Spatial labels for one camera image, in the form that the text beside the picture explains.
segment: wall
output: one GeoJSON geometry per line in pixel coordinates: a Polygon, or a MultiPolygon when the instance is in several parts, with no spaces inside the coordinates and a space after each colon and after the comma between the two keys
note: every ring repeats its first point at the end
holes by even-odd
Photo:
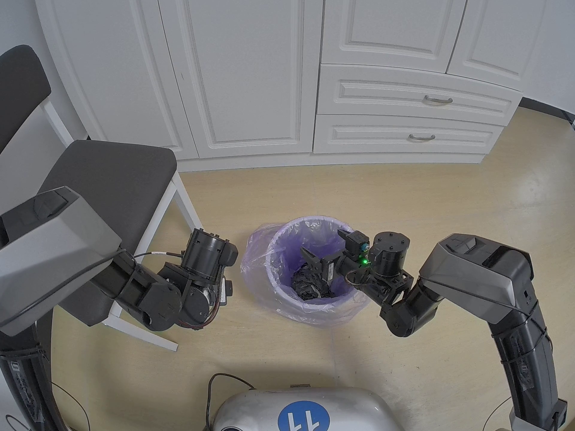
{"type": "Polygon", "coordinates": [[[575,0],[547,0],[524,96],[575,113],[575,0]]]}
{"type": "MultiPolygon", "coordinates": [[[[34,0],[0,0],[0,53],[20,44],[38,54],[52,87],[52,103],[72,136],[85,138],[48,51],[34,0]]],[[[33,196],[63,150],[43,114],[34,111],[0,154],[0,213],[33,196]]]]}

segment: chair seat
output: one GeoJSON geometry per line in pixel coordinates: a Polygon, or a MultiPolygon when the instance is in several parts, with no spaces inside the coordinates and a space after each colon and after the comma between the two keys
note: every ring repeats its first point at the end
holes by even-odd
{"type": "MultiPolygon", "coordinates": [[[[50,170],[39,192],[63,185],[75,190],[133,254],[175,172],[175,155],[166,148],[76,140],[50,170]]],[[[112,303],[88,282],[60,306],[92,326],[108,317],[112,303]]]]}

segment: blue circular logo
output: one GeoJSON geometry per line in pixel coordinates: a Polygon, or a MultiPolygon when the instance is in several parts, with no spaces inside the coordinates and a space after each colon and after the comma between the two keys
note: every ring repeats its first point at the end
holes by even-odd
{"type": "Polygon", "coordinates": [[[317,402],[299,400],[285,406],[278,417],[279,431],[327,431],[329,414],[317,402]]]}

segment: trash can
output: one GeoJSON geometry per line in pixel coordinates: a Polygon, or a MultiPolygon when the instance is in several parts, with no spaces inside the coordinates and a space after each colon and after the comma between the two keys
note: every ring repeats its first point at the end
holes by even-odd
{"type": "Polygon", "coordinates": [[[291,288],[294,273],[305,263],[300,248],[324,257],[344,248],[338,229],[349,225],[321,215],[300,217],[287,224],[263,225],[248,239],[241,274],[256,300],[286,318],[305,324],[331,327],[345,324],[369,303],[369,298],[336,275],[334,297],[303,301],[291,288]]]}

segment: chair backrest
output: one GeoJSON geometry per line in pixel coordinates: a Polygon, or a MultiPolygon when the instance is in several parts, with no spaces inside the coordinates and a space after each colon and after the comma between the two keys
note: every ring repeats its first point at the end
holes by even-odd
{"type": "Polygon", "coordinates": [[[44,68],[31,47],[13,47],[0,56],[0,152],[51,92],[44,68]]]}

